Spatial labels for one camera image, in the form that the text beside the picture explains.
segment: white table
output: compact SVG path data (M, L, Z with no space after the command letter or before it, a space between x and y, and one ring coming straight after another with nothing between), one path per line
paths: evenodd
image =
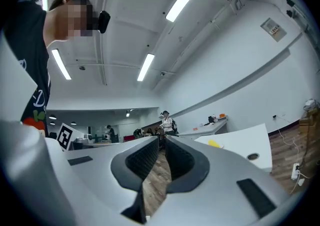
M250 161L268 173L272 171L271 147L265 124L220 135L201 136L195 141L209 145L209 140L246 159L248 155L257 153L258 158Z
M200 136L215 135L220 133L227 133L227 120L221 120L213 125L207 125L199 127L197 130L188 130L179 133L180 137L189 137L192 140L199 138Z
M109 145L115 145L120 143L93 143L93 144L82 144L83 146L91 146L91 147L104 147Z

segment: bag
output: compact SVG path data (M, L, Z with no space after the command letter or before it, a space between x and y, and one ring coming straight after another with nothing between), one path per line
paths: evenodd
M174 119L172 119L172 129L173 129L174 133L179 134L179 132L178 132L178 126L177 126L177 124L176 124L176 122L175 122Z

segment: yellow object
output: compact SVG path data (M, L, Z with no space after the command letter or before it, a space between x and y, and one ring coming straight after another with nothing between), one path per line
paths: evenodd
M214 146L214 147L220 148L220 145L218 143L216 143L214 140L209 140L208 144L210 146Z

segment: power outlet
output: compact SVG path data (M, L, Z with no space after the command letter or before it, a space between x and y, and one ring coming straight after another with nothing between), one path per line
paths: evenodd
M292 174L291 174L292 180L296 180L298 178L297 166L299 166L299 163L294 163L293 168L292 168Z

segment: standing person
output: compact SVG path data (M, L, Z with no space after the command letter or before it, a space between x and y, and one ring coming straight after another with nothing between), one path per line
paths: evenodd
M166 135L175 136L175 132L172 128L172 118L169 117L168 111L164 111L163 113L164 121L160 125L161 128L163 128Z
M113 143L115 141L115 137L116 137L115 131L110 125L107 125L106 128L108 129L108 133L110 135L111 142Z
M17 60L37 84L22 115L23 124L34 126L49 136L46 107L51 82L47 48L54 41L90 36L97 26L98 16L89 0L53 0L49 11L32 0L16 4L4 26L5 36Z

